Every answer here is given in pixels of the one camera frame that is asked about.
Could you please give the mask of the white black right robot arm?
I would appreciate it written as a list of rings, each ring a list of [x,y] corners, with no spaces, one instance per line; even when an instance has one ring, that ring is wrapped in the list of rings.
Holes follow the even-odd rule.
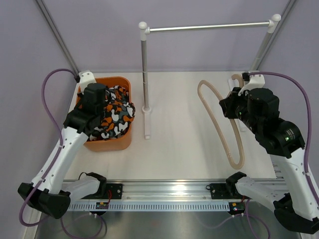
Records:
[[[220,100],[223,114],[243,122],[274,157],[288,192],[277,192],[237,172],[226,179],[226,193],[232,198],[240,195],[262,204],[289,231],[315,234],[319,230],[319,210],[303,169],[306,151],[299,128],[279,117],[280,100],[271,90],[254,88],[244,94],[240,90],[235,87]]]

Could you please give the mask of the orange camouflage shorts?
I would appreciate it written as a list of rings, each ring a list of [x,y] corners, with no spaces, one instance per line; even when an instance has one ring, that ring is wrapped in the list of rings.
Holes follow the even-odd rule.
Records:
[[[111,140],[124,136],[135,118],[135,105],[129,91],[116,85],[106,89],[104,119],[89,136],[89,141]]]

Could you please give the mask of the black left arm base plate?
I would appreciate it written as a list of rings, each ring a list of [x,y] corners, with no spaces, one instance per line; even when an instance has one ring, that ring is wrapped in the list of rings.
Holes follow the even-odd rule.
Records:
[[[121,183],[105,183],[96,193],[97,199],[119,200],[122,198],[123,184]]]

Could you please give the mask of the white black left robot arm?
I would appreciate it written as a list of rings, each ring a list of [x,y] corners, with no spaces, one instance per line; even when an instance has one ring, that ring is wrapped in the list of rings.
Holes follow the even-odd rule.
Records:
[[[61,136],[43,168],[30,183],[21,183],[19,195],[29,205],[55,219],[61,218],[70,204],[87,196],[103,198],[107,193],[107,179],[88,173],[82,179],[63,187],[63,180],[78,150],[104,119],[106,86],[90,83],[66,117]]]

